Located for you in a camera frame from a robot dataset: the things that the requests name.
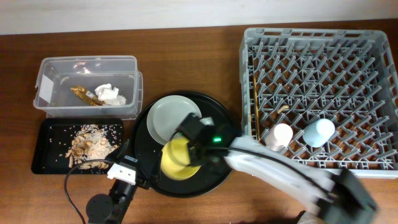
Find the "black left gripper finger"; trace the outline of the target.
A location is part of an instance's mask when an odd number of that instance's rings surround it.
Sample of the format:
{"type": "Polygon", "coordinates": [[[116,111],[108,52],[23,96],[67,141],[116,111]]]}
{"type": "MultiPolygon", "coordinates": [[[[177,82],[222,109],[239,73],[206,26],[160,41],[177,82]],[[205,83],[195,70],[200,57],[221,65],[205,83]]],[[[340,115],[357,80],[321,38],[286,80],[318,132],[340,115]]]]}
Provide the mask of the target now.
{"type": "Polygon", "coordinates": [[[152,169],[150,172],[149,182],[151,186],[158,187],[160,181],[160,170],[159,169],[152,169]]]}
{"type": "Polygon", "coordinates": [[[112,153],[112,159],[114,162],[120,161],[125,155],[129,147],[129,140],[127,139],[123,145],[120,145],[117,149],[115,149],[112,153]]]}

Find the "round black tray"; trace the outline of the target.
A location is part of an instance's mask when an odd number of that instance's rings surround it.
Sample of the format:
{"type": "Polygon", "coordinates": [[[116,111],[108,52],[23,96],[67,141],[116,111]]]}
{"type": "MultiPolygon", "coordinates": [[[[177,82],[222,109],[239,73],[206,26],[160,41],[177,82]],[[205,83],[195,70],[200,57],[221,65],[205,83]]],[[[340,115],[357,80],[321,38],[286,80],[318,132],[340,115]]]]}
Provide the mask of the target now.
{"type": "MultiPolygon", "coordinates": [[[[216,125],[229,124],[239,129],[239,125],[229,110],[216,99],[196,91],[174,91],[171,95],[185,96],[196,103],[203,116],[210,116],[216,125]]],[[[147,115],[154,105],[152,101],[143,109],[134,123],[130,138],[131,156],[138,160],[139,172],[146,179],[150,180],[151,172],[159,161],[159,152],[163,145],[156,142],[147,130],[147,115]]],[[[231,173],[231,168],[224,160],[218,164],[205,164],[199,171],[186,180],[173,180],[163,172],[159,172],[159,181],[151,182],[149,185],[156,192],[169,197],[192,198],[211,192],[221,185],[231,173]]]]}

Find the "yellow bowl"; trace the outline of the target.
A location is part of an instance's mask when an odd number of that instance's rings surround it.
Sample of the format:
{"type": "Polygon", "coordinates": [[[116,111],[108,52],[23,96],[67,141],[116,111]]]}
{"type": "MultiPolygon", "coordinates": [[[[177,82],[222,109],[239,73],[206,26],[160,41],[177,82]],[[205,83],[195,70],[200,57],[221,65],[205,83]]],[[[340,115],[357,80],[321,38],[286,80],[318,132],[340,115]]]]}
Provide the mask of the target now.
{"type": "Polygon", "coordinates": [[[172,139],[162,148],[161,171],[170,179],[186,180],[194,176],[201,166],[191,166],[188,155],[188,139],[172,139]]]}

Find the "grey plate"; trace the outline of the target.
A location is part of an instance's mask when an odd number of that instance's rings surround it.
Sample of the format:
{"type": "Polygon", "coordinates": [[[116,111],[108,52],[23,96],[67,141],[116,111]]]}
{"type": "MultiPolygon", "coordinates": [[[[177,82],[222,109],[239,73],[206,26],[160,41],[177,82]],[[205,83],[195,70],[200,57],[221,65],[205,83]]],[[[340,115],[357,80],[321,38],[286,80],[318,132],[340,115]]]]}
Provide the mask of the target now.
{"type": "Polygon", "coordinates": [[[147,115],[147,129],[159,144],[165,145],[178,125],[189,113],[201,117],[201,111],[191,99],[181,95],[169,95],[157,100],[147,115]]]}

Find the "white napkin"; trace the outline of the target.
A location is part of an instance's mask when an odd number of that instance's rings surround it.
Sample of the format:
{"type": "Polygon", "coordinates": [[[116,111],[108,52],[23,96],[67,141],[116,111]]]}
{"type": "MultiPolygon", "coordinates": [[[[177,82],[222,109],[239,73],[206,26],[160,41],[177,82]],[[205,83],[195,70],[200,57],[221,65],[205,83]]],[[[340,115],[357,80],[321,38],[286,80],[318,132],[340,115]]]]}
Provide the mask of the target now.
{"type": "Polygon", "coordinates": [[[95,94],[105,106],[122,106],[126,104],[126,98],[119,94],[117,87],[112,87],[110,83],[98,86],[95,94]]]}

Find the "brown snack wrapper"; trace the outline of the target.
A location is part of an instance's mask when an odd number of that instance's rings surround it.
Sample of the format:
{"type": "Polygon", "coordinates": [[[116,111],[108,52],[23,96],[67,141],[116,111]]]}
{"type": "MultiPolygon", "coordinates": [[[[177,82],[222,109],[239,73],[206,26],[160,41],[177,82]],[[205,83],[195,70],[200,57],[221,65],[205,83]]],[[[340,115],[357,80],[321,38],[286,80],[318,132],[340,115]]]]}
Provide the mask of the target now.
{"type": "Polygon", "coordinates": [[[98,99],[98,97],[90,92],[88,89],[85,87],[82,87],[80,85],[73,86],[70,88],[70,90],[81,100],[84,102],[88,103],[91,106],[103,106],[105,104],[104,101],[101,101],[98,99]]]}

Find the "wooden chopstick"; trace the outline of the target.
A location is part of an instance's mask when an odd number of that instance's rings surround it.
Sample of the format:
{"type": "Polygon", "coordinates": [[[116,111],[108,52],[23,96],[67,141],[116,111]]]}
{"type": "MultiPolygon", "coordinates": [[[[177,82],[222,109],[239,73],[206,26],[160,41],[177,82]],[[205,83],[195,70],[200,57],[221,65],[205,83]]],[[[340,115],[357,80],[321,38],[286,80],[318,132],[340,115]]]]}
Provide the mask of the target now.
{"type": "Polygon", "coordinates": [[[253,92],[254,92],[254,110],[255,110],[255,106],[258,105],[257,81],[256,81],[256,76],[255,75],[253,75],[253,92]]]}
{"type": "Polygon", "coordinates": [[[260,125],[259,125],[259,110],[258,110],[258,105],[255,106],[256,110],[256,132],[257,132],[257,141],[261,140],[260,136],[260,125]]]}

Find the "pink cup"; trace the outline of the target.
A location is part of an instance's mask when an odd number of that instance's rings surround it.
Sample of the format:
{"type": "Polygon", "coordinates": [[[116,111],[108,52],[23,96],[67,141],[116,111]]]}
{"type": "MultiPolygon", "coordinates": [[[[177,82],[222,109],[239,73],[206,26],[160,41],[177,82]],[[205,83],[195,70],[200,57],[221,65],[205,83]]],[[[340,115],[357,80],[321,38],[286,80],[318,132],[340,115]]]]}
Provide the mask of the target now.
{"type": "Polygon", "coordinates": [[[278,152],[289,145],[292,137],[292,128],[288,124],[280,123],[269,130],[264,142],[270,150],[278,152]]]}

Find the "blue cup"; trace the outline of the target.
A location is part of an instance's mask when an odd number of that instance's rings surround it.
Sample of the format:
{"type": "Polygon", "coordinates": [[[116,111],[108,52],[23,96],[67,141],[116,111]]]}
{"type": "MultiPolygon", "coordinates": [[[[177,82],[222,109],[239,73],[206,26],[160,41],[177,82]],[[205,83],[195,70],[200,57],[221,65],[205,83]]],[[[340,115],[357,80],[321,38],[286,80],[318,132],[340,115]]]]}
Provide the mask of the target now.
{"type": "Polygon", "coordinates": [[[335,133],[335,125],[329,119],[319,119],[304,129],[303,140],[311,147],[323,146],[335,133]]]}

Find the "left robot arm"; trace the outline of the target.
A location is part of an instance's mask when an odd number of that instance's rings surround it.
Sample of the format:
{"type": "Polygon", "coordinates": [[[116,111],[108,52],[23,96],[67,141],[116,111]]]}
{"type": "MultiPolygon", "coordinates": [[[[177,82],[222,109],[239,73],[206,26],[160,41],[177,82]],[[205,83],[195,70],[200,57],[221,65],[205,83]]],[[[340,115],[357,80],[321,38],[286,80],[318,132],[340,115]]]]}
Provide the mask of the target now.
{"type": "Polygon", "coordinates": [[[110,224],[121,223],[138,188],[149,189],[150,183],[156,183],[160,177],[160,160],[158,153],[153,166],[154,174],[146,178],[140,174],[139,161],[126,154],[129,141],[115,149],[105,157],[112,165],[107,173],[109,179],[115,182],[109,194],[97,194],[90,198],[86,205],[89,223],[110,224]]]}

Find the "food scrap in rack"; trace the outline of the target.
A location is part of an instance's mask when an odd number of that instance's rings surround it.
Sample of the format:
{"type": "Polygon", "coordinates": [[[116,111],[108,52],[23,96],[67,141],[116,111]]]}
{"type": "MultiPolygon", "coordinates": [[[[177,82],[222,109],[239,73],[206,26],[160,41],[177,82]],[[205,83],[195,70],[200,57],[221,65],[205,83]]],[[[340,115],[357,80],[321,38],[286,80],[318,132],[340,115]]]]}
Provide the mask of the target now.
{"type": "Polygon", "coordinates": [[[281,112],[283,112],[283,111],[285,111],[285,110],[288,110],[288,109],[289,109],[289,105],[283,105],[283,106],[281,106],[281,107],[278,109],[277,113],[280,114],[281,112]]]}

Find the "grey dishwasher rack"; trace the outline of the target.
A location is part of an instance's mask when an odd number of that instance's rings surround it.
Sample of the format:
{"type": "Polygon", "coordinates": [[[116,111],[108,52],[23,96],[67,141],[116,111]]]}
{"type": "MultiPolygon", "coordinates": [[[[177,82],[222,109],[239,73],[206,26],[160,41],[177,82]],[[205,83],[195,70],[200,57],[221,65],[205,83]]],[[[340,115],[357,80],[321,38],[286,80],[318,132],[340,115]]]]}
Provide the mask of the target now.
{"type": "Polygon", "coordinates": [[[301,164],[361,178],[397,177],[397,70],[379,30],[248,28],[239,49],[241,127],[260,142],[279,123],[294,135],[281,154],[301,164]],[[289,109],[277,113],[283,105],[289,109]],[[321,147],[304,129],[329,119],[335,133],[321,147]]]}

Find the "food scraps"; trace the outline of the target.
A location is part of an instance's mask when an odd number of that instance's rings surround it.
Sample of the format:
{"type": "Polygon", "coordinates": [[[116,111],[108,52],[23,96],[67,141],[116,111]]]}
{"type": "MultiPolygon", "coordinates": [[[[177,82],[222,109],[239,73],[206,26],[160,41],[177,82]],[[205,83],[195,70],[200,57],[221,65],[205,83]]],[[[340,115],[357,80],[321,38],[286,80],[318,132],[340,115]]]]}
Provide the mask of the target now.
{"type": "Polygon", "coordinates": [[[69,158],[69,168],[91,161],[79,167],[81,170],[87,169],[107,169],[109,165],[105,162],[92,162],[96,159],[105,157],[119,147],[115,126],[98,126],[96,124],[86,124],[74,135],[71,146],[65,154],[69,158]]]}

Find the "clear plastic bin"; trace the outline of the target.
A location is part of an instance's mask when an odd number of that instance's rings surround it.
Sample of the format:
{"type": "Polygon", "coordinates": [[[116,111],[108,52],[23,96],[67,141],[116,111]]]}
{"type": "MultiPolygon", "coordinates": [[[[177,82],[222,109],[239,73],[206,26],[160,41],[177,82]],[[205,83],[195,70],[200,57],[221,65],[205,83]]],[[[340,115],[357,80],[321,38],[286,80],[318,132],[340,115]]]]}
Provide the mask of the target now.
{"type": "Polygon", "coordinates": [[[35,83],[34,108],[48,118],[102,117],[136,119],[142,109],[143,77],[132,55],[49,57],[43,59],[35,83]],[[92,106],[71,91],[80,85],[94,93],[102,84],[119,89],[126,104],[92,106]]]}

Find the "black rectangular tray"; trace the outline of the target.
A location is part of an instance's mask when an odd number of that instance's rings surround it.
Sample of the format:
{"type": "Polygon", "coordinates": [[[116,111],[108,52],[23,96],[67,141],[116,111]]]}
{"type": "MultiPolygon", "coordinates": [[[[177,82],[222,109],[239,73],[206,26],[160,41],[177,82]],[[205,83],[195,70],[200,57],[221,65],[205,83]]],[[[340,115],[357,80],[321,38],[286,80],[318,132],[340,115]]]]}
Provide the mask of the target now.
{"type": "Polygon", "coordinates": [[[112,145],[123,142],[124,125],[119,118],[47,118],[40,125],[31,171],[35,174],[67,174],[70,160],[65,155],[72,140],[87,125],[103,129],[112,145]]]}

